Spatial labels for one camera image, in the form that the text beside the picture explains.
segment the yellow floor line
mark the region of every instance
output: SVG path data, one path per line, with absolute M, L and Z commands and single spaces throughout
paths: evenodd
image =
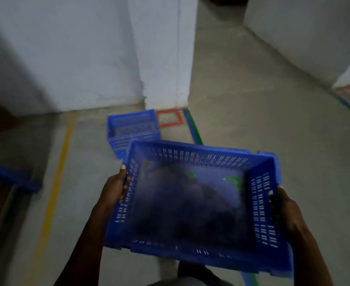
M 60 184 L 62 178 L 63 167 L 65 165 L 66 158 L 68 156 L 68 150 L 70 146 L 70 139 L 72 137 L 73 129 L 77 121 L 77 111 L 68 112 L 68 124 L 65 134 L 65 139 L 62 146 L 62 151 L 60 155 L 60 161 L 58 163 L 57 172 L 54 178 L 53 187 L 51 191 L 51 196 L 49 199 L 49 204 L 46 209 L 44 224 L 40 233 L 40 238 L 37 244 L 36 251 L 32 260 L 31 271 L 26 280 L 26 285 L 36 285 L 38 282 L 39 275 L 42 270 L 42 259 L 45 255 L 45 250 L 49 241 L 49 233 L 51 231 L 54 210 L 57 204 L 58 193 L 60 191 Z

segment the person's right hand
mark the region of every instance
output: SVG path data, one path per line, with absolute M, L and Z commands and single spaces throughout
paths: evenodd
M 287 195 L 280 185 L 277 187 L 277 190 L 281 198 L 281 205 L 280 200 L 275 196 L 270 197 L 270 210 L 275 224 L 285 228 L 288 238 L 307 231 L 307 225 L 297 203 Z

